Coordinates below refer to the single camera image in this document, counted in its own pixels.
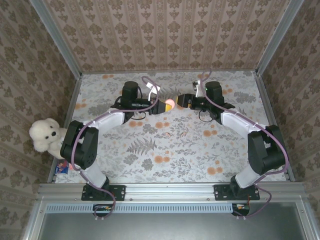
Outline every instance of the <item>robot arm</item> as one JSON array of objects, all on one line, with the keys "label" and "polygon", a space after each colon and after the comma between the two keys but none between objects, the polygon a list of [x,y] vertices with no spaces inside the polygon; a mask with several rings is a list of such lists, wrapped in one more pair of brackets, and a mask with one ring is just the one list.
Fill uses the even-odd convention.
[{"label": "robot arm", "polygon": [[[236,114],[224,112],[220,108],[212,105],[202,94],[200,81],[193,82],[193,89],[196,94],[183,94],[178,96],[177,104],[192,110],[208,111],[211,118],[219,124],[231,128],[248,142],[248,161],[247,165],[240,173],[231,178],[230,189],[235,198],[242,193],[245,194],[249,187],[266,172],[278,169],[285,164],[285,158],[278,145],[261,131],[259,125],[271,133],[284,146],[284,141],[277,126],[265,126],[263,124],[250,124]],[[211,81],[205,84],[206,95],[216,104],[225,108],[234,108],[233,105],[225,103],[222,88],[219,82]]]},{"label": "robot arm", "polygon": [[[157,90],[160,90],[159,86],[153,86],[151,83],[146,85],[150,89],[148,99],[138,98],[138,90],[140,89],[138,84],[134,81],[127,81],[122,88],[122,95],[118,97],[112,108],[119,110],[141,110],[151,106],[155,99],[151,98],[151,93],[156,94]],[[166,102],[158,101],[148,111],[149,115],[161,114],[171,110],[174,107],[172,101],[169,104]],[[100,118],[97,121],[93,121],[87,128],[84,129],[80,136],[80,140],[77,143],[74,164],[75,167],[80,170],[80,173],[94,186],[105,190],[109,189],[109,179],[101,171],[96,162],[98,142],[110,129],[126,123],[134,112],[114,112]],[[72,121],[67,129],[64,141],[61,146],[60,154],[69,163],[71,163],[72,151],[75,145],[76,137],[85,124],[91,121],[79,122]]]}]

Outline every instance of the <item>stuffed animal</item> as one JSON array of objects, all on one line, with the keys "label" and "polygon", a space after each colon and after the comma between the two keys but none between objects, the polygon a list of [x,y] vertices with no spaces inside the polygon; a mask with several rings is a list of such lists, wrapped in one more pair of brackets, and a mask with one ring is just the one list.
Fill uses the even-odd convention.
[{"label": "stuffed animal", "polygon": [[67,129],[60,127],[52,118],[35,121],[29,130],[34,149],[40,153],[48,151],[57,159],[63,159],[60,155],[61,139],[66,133]]}]

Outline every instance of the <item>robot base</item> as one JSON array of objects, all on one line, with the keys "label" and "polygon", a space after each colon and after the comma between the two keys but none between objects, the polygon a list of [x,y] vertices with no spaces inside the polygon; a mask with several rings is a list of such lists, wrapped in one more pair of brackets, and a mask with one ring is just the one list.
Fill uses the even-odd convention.
[{"label": "robot base", "polygon": [[260,200],[259,190],[254,186],[248,186],[246,188],[240,188],[236,176],[231,178],[230,184],[214,185],[214,198],[216,201],[228,201],[228,200]]},{"label": "robot base", "polygon": [[[125,185],[110,185],[107,189],[116,201],[124,201],[126,196]],[[82,201],[112,201],[112,197],[106,192],[97,190],[92,186],[86,184],[82,189]]]}]

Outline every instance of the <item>floral tablecloth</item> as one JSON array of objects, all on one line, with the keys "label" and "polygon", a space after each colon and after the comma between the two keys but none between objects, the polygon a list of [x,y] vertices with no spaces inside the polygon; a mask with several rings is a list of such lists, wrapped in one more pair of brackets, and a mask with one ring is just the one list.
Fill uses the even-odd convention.
[{"label": "floral tablecloth", "polygon": [[[192,82],[201,72],[89,74],[82,76],[73,119],[86,121],[107,111],[126,81],[135,81],[146,98],[141,76],[161,86],[160,99],[195,93]],[[215,71],[207,81],[219,81],[225,102],[244,115],[268,125],[252,71]],[[206,114],[201,119],[208,121]],[[97,163],[112,183],[228,182],[248,164],[248,145],[233,130],[215,121],[203,122],[198,112],[176,106],[170,112],[130,120],[99,140]],[[284,175],[268,181],[285,181]],[[56,183],[83,183],[77,172],[59,174]]]}]

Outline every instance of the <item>metal frame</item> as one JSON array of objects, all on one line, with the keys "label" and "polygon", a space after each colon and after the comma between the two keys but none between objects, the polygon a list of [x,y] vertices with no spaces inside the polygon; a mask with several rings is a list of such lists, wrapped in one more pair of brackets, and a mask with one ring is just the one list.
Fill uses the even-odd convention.
[{"label": "metal frame", "polygon": [[72,51],[69,49],[63,35],[59,32],[55,21],[53,20],[50,12],[46,8],[45,2],[43,0],[30,0],[35,11],[39,15],[41,21],[43,22],[46,30],[52,37],[55,45],[58,47],[59,52],[63,56],[65,62],[68,64],[71,72],[73,73],[76,80],[81,77],[81,68],[79,67],[76,59],[74,58]]},{"label": "metal frame", "polygon": [[257,65],[257,72],[259,75],[262,75],[265,71],[303,2],[304,0],[292,0],[289,2],[288,7],[279,21],[278,26],[276,27]]},{"label": "metal frame", "polygon": [[[255,74],[254,78],[255,78],[256,86],[258,87],[258,91],[259,91],[259,94],[261,97],[261,101],[262,101],[263,108],[265,111],[266,118],[268,119],[268,122],[270,125],[278,126],[277,121],[276,121],[276,117],[274,115],[274,112],[272,111],[271,103],[270,103],[270,100],[268,97],[268,93],[267,93],[264,81],[263,81],[261,75],[258,75],[258,74]],[[286,176],[287,180],[290,180],[292,182],[296,181],[294,173],[293,173],[291,165],[290,165],[290,162],[289,162],[289,166],[287,168],[287,173],[285,176]]]},{"label": "metal frame", "polygon": [[[214,203],[243,203],[245,201],[215,201],[214,185],[222,182],[210,183],[121,183],[126,185],[124,203],[138,204],[214,204]],[[317,239],[317,232],[309,218],[304,202],[307,194],[301,182],[261,182],[262,188],[272,194],[274,203],[296,203],[300,213],[305,235],[308,240]],[[48,204],[111,204],[110,201],[81,201],[83,183],[41,184],[38,198],[32,211],[31,221],[27,226],[27,236],[24,240],[37,240],[45,217]],[[264,203],[269,195],[260,192],[260,200],[252,203]]]},{"label": "metal frame", "polygon": [[[238,72],[238,71],[254,71],[253,68],[243,68],[243,69],[214,69],[213,72]],[[83,75],[95,75],[95,74],[156,74],[156,73],[190,73],[190,72],[201,72],[202,69],[167,69],[167,70],[131,70],[131,71],[84,71]]]},{"label": "metal frame", "polygon": [[[95,203],[47,203],[46,214],[93,214]],[[113,214],[198,214],[198,213],[224,213],[233,212],[232,203],[131,203],[120,202],[115,205]],[[105,214],[103,210],[96,213]]]}]

